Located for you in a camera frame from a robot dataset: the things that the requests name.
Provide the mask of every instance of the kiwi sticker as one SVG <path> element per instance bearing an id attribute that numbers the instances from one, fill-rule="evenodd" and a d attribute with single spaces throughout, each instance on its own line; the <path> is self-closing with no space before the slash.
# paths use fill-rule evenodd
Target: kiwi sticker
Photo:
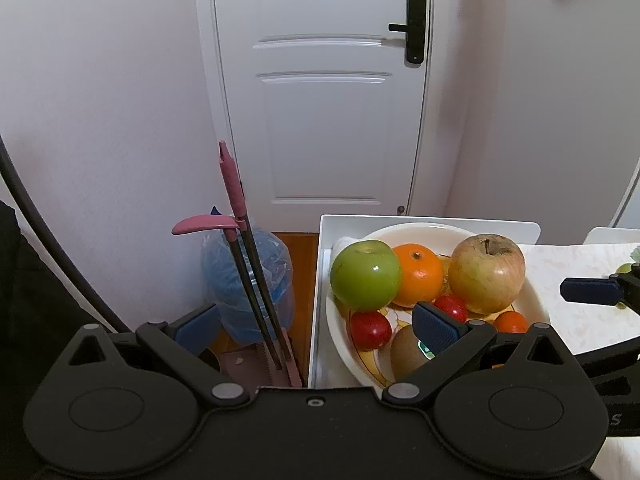
<path id="1" fill-rule="evenodd" d="M 431 350 L 429 350 L 429 349 L 425 346 L 425 344 L 424 344 L 422 341 L 420 341 L 420 340 L 418 340 L 418 348 L 420 349 L 420 352 L 422 352 L 422 353 L 424 354 L 424 356 L 425 356 L 429 361 L 431 361 L 431 360 L 435 357 L 435 355 L 433 354 L 433 352 L 432 352 Z"/>

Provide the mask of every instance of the blue gripper pad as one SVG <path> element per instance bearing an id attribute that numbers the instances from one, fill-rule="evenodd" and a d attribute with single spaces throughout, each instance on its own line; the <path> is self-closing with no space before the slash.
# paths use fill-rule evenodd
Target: blue gripper pad
<path id="1" fill-rule="evenodd" d="M 164 332 L 183 348 L 200 355 L 218 336 L 220 310 L 217 305 L 203 306 L 168 325 Z"/>
<path id="2" fill-rule="evenodd" d="M 625 297 L 625 290 L 610 278 L 565 278 L 560 283 L 560 296 L 565 301 L 615 305 Z"/>
<path id="3" fill-rule="evenodd" d="M 423 301 L 415 305 L 411 325 L 415 336 L 434 355 L 445 351 L 468 332 L 463 323 Z"/>

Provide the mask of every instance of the screw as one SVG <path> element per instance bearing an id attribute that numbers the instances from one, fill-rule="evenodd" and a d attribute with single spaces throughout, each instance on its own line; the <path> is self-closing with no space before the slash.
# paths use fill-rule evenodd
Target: screw
<path id="1" fill-rule="evenodd" d="M 220 383 L 211 389 L 211 395 L 222 400 L 237 399 L 244 393 L 244 388 L 237 383 Z"/>
<path id="2" fill-rule="evenodd" d="M 389 386 L 387 391 L 396 399 L 413 399 L 420 395 L 420 388 L 411 383 L 395 383 Z"/>

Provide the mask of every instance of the green apple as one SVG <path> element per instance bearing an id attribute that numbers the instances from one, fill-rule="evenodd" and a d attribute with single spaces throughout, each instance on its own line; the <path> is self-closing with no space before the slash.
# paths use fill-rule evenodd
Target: green apple
<path id="1" fill-rule="evenodd" d="M 335 297 L 358 312 L 388 305 L 398 293 L 400 260 L 384 242 L 362 240 L 344 248 L 331 266 Z"/>

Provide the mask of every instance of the kiwi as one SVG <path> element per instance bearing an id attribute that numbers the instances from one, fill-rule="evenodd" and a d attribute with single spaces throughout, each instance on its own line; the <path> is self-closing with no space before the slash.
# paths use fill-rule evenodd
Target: kiwi
<path id="1" fill-rule="evenodd" d="M 402 327 L 391 342 L 391 369 L 396 381 L 401 380 L 428 359 L 418 348 L 418 338 L 411 325 Z"/>

